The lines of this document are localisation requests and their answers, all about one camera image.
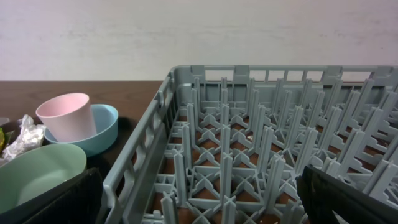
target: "light blue plastic bowl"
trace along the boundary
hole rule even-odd
[[[87,157],[95,156],[107,150],[118,136],[119,113],[113,106],[101,104],[92,105],[91,110],[94,114],[94,121],[97,129],[96,135],[75,142],[58,142],[51,132],[46,129],[44,137],[51,144],[68,143],[79,146],[84,150]]]

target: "light green plastic bowl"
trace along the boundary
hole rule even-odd
[[[72,144],[43,146],[0,167],[0,214],[86,169],[86,154]]]

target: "crumpled plastic wrapper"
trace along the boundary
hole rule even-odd
[[[15,159],[24,152],[42,146],[44,139],[45,126],[35,125],[33,119],[25,115],[20,125],[21,133],[17,139],[2,151],[0,166]]]

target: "pink cup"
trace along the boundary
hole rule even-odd
[[[36,115],[60,142],[73,142],[96,134],[90,97],[84,93],[57,96],[41,104]]]

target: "wall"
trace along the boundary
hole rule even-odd
[[[398,64],[396,0],[0,0],[0,80],[162,80],[180,64]]]

